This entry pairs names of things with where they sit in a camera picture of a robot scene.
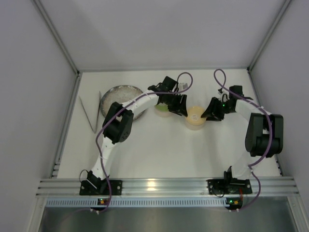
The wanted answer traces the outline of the green round lid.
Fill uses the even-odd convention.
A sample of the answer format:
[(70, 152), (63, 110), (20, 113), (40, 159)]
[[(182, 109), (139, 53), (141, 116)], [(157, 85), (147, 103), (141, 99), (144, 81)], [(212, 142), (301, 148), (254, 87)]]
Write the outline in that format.
[(161, 111), (161, 112), (168, 112), (168, 105), (165, 103), (159, 103), (154, 106), (156, 110)]

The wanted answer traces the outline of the beige round lid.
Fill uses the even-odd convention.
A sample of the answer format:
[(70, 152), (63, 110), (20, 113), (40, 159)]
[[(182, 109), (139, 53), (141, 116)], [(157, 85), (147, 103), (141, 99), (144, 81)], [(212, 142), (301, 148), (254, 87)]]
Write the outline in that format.
[(188, 116), (185, 118), (186, 122), (192, 126), (201, 126), (205, 123), (206, 118), (202, 118), (205, 109), (201, 106), (192, 106), (187, 110)]

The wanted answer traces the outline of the steel tongs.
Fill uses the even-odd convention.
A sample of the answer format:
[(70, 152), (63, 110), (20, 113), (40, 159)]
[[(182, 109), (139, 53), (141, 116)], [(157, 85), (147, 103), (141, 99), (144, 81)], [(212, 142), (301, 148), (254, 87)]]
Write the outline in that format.
[(98, 131), (101, 97), (100, 91), (95, 91), (92, 95), (78, 96), (85, 118), (93, 133)]

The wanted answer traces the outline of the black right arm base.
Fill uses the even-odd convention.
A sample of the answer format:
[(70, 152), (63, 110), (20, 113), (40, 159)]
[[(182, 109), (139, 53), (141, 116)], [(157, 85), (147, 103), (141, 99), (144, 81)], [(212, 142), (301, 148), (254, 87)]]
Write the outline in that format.
[(224, 171), (223, 178), (207, 180), (209, 194), (223, 197), (229, 194), (252, 194), (252, 187), (249, 179), (240, 180), (232, 176), (229, 168)]

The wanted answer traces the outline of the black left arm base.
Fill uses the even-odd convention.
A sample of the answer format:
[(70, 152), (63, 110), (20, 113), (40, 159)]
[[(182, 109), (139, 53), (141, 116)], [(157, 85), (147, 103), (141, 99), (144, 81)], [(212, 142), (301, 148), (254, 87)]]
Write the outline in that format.
[(110, 191), (112, 196), (122, 195), (122, 180), (110, 180), (110, 185), (106, 179), (101, 180), (100, 178), (93, 175), (92, 171), (87, 173), (85, 180), (81, 182), (79, 195), (81, 196), (99, 196), (109, 195)]

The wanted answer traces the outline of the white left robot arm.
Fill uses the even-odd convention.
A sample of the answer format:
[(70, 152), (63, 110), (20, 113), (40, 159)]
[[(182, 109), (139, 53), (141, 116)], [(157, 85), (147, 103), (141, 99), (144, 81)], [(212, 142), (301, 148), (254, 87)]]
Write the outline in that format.
[(156, 106), (166, 104), (168, 111), (180, 116), (188, 116), (185, 91), (193, 84), (193, 78), (184, 89), (180, 89), (178, 80), (168, 76), (157, 85), (148, 87), (139, 96), (124, 102), (114, 102), (110, 106), (103, 122), (102, 129), (96, 137), (99, 151), (98, 159), (93, 168), (87, 172), (87, 177), (81, 182), (81, 190), (88, 190), (93, 195), (103, 194), (106, 188), (111, 188), (109, 176), (111, 166), (119, 145), (130, 135), (135, 115)]

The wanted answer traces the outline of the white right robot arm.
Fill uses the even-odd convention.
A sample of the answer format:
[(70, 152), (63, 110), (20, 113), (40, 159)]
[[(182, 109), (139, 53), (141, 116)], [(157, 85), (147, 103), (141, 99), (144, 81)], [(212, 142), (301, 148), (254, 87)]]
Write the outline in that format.
[(224, 184), (244, 186), (254, 168), (264, 159), (283, 149), (283, 116), (272, 114), (243, 95), (242, 86), (231, 86), (228, 98), (213, 97), (201, 115), (208, 121), (222, 121), (226, 114), (237, 113), (248, 121), (245, 135), (246, 153), (224, 172)]

